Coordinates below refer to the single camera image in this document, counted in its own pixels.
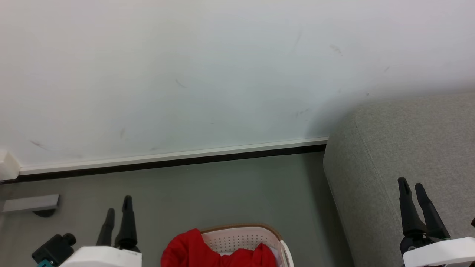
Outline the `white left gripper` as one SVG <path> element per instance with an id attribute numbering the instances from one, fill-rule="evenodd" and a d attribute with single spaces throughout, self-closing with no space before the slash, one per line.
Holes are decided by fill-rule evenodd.
<path id="1" fill-rule="evenodd" d="M 141 267 L 143 255 L 137 247 L 137 228 L 132 197 L 127 195 L 122 205 L 120 230 L 112 246 L 115 210 L 109 208 L 96 246 L 80 247 L 61 267 Z"/>

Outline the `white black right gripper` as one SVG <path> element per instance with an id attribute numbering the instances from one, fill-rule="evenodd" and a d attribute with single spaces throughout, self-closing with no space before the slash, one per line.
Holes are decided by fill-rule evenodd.
<path id="1" fill-rule="evenodd" d="M 423 211 L 420 219 L 412 191 L 404 177 L 397 180 L 403 239 L 399 245 L 405 267 L 473 267 L 474 238 L 451 239 L 434 204 L 421 183 L 415 185 Z"/>

